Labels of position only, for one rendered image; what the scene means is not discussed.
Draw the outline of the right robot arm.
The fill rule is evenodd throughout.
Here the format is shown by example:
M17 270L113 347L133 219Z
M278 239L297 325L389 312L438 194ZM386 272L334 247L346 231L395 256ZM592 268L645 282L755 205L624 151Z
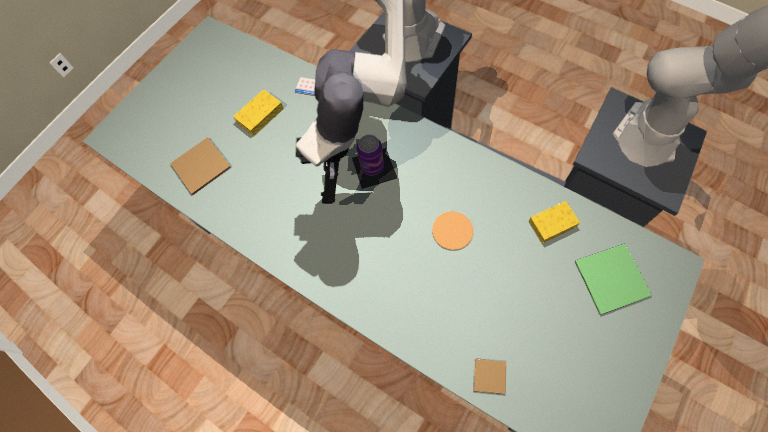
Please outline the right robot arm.
M363 101L386 107L399 102L407 86L405 62L433 57L445 24L425 8L425 0L375 1L385 13L385 53L331 49L319 59L314 85L318 117L296 138L295 156L302 164L318 167L350 148Z

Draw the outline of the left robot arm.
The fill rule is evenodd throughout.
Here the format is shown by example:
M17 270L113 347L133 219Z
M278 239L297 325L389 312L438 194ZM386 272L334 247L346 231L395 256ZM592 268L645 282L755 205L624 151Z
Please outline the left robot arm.
M656 94L635 102L612 134L634 163L650 167L674 161L679 136L698 113L695 96L748 88L767 68L768 5L721 31L713 45L657 52L647 66Z

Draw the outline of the green flat square pad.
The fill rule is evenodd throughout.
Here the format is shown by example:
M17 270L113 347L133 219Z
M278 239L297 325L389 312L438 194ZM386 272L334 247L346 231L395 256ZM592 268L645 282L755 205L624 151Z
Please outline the green flat square pad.
M575 263L599 315L652 296L626 244Z

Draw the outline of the dark grey square tile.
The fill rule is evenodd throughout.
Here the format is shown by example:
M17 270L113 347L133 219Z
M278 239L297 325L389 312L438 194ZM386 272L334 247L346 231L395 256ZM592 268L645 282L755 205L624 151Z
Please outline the dark grey square tile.
M383 151L383 159L384 159L384 168L379 174L373 175L373 176L367 175L361 170L358 156L352 158L362 189L373 186L373 185L377 185L383 182L397 179L397 176L395 174L387 149L384 148L382 149L382 151Z

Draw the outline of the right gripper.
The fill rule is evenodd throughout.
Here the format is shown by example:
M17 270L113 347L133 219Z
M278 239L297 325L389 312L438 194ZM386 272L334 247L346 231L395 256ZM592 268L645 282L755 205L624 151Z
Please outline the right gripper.
M328 160L324 162L326 184L324 186L324 192L321 192L321 196L323 196L322 204L333 204L333 202L335 202L339 161L348 153L348 151L349 151L349 148L330 157ZM326 162L327 162L327 166L326 166Z

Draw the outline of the purple drink can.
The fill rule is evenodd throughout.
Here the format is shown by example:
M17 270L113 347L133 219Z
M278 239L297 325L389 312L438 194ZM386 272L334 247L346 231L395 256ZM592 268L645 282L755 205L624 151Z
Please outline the purple drink can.
M365 135L357 143L361 170L370 176L379 174L384 168L382 144L374 135Z

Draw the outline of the yellow sponge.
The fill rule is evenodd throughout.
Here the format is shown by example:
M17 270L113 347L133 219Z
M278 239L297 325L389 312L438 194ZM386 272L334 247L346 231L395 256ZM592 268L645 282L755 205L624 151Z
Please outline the yellow sponge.
M529 223L541 243L576 228L580 221L566 201L532 216Z
M281 101L263 89L233 117L237 124L255 136L283 109Z

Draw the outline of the tan flat rectangular board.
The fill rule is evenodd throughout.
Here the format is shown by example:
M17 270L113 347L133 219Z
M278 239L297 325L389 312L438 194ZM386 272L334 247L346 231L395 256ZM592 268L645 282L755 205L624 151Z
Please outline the tan flat rectangular board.
M170 164L192 195L231 168L208 137Z

